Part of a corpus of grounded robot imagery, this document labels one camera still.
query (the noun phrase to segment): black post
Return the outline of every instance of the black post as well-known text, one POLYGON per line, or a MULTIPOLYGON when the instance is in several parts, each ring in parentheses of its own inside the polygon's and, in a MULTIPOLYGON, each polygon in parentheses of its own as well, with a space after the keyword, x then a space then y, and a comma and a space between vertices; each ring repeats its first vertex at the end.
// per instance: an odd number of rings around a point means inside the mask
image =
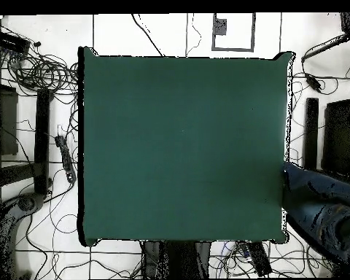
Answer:
POLYGON ((50 99, 48 89, 38 90, 36 100, 35 163, 41 165, 42 174, 34 177, 35 193, 46 195, 48 191, 48 159, 50 143, 50 99))
POLYGON ((318 117, 319 99, 308 98, 306 100, 302 158, 303 167, 312 171, 316 170, 316 157, 318 153, 318 117))

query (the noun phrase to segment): black border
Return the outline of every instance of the black border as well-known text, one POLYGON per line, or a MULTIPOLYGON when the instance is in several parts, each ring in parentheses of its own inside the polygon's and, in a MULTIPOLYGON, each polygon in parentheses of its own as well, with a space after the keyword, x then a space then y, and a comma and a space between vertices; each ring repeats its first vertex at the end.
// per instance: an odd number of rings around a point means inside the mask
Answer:
POLYGON ((85 232, 83 229, 83 219, 85 216, 85 180, 84 180, 84 140, 85 140, 85 110, 84 110, 84 98, 85 98, 85 48, 78 47, 78 69, 77 69, 77 87, 78 87, 78 122, 80 124, 78 131, 78 215, 77 215, 77 230, 78 237, 81 245, 87 247, 85 241, 85 232))

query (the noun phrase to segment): black frame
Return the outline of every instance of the black frame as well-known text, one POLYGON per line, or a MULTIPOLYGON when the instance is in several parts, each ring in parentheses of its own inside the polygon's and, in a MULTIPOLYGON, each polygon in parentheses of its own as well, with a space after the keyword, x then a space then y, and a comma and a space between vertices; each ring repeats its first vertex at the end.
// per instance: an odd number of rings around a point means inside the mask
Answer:
POLYGON ((211 42, 211 51, 213 52, 248 52, 253 53, 254 52, 254 45, 255 45, 255 13, 252 13, 252 37, 250 42, 250 48, 225 48, 225 47, 215 47, 215 36, 217 35, 215 33, 215 23, 217 22, 217 14, 213 14, 213 34, 212 34, 212 42, 211 42))
POLYGON ((50 127, 50 99, 48 89, 37 91, 36 127, 35 127, 35 162, 7 166, 0 168, 0 187, 21 180, 34 178, 35 193, 46 195, 49 187, 49 127, 50 127))

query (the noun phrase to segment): green table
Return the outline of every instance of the green table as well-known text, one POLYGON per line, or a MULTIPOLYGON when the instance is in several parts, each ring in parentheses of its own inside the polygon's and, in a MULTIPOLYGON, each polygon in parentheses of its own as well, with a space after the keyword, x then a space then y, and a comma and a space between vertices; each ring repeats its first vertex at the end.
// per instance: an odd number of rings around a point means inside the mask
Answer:
POLYGON ((282 240, 293 57, 98 57, 80 48, 79 235, 282 240))

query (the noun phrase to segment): electronic device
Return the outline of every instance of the electronic device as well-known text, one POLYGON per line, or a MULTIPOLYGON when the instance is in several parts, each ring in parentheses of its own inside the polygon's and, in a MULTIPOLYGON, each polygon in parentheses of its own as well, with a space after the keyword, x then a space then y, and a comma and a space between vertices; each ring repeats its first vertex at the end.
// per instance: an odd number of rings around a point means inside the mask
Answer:
POLYGON ((0 31, 0 48, 3 50, 9 50, 26 57, 30 44, 31 43, 26 39, 0 31))
POLYGON ((56 136, 55 145, 58 148, 60 148, 61 156, 62 156, 62 165, 63 165, 63 169, 66 172, 67 181, 70 184, 73 184, 77 180, 77 175, 75 174, 72 159, 70 156, 70 151, 69 151, 69 148, 67 147, 65 138, 63 136, 56 136))

